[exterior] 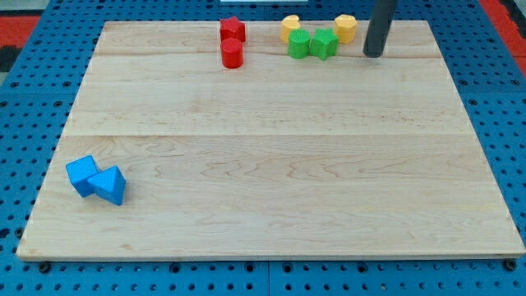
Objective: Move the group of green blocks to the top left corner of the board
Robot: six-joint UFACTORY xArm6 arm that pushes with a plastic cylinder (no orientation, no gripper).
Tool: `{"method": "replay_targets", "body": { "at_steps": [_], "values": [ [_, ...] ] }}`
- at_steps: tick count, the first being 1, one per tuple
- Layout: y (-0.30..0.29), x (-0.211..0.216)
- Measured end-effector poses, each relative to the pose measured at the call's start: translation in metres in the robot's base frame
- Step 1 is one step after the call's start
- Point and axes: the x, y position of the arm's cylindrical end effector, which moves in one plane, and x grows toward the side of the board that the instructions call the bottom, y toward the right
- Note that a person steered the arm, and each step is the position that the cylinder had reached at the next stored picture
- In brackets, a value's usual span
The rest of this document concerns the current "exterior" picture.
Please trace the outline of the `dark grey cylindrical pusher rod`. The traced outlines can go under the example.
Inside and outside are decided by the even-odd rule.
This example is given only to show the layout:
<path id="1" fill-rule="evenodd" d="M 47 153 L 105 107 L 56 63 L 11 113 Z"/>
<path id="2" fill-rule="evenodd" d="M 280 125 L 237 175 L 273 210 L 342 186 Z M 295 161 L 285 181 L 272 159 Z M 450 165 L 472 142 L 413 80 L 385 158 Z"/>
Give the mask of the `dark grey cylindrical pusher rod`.
<path id="1" fill-rule="evenodd" d="M 362 48 L 362 52 L 367 57 L 378 58 L 383 54 L 397 2 L 397 0 L 376 0 Z"/>

